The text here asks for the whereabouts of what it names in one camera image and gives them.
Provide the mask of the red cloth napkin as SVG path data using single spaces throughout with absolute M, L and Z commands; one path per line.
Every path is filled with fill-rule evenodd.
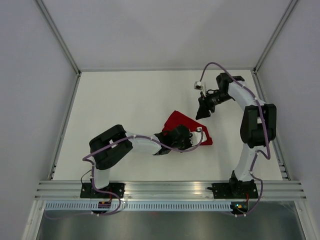
M 190 130 L 190 132 L 196 132 L 198 128 L 201 128 L 204 133 L 204 136 L 200 145 L 211 146 L 213 144 L 213 140 L 210 137 L 209 131 L 206 126 L 193 120 L 192 118 L 184 115 L 183 113 L 177 110 L 173 111 L 171 115 L 168 117 L 168 119 L 165 121 L 162 131 L 171 131 L 179 125 L 187 127 Z

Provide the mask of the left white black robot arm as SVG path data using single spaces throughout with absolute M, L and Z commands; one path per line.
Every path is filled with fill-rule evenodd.
M 130 152 L 153 156 L 167 155 L 171 151 L 189 152 L 201 139 L 201 132 L 191 132 L 184 125 L 151 136 L 142 136 L 126 131 L 122 125 L 117 124 L 89 142 L 89 156 L 93 158 L 94 167 L 91 191 L 98 198 L 106 197 L 109 193 L 110 169 Z

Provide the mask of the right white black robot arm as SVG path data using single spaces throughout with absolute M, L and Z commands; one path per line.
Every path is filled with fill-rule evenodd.
M 260 100 L 245 86 L 242 76 L 221 73 L 216 77 L 218 88 L 206 90 L 201 80 L 194 88 L 200 91 L 196 120 L 208 118 L 217 105 L 234 100 L 243 110 L 240 138 L 243 148 L 239 162 L 225 183 L 213 183 L 208 189 L 215 199 L 256 199 L 258 198 L 257 177 L 253 175 L 258 154 L 270 159 L 270 142 L 276 137 L 277 108 Z

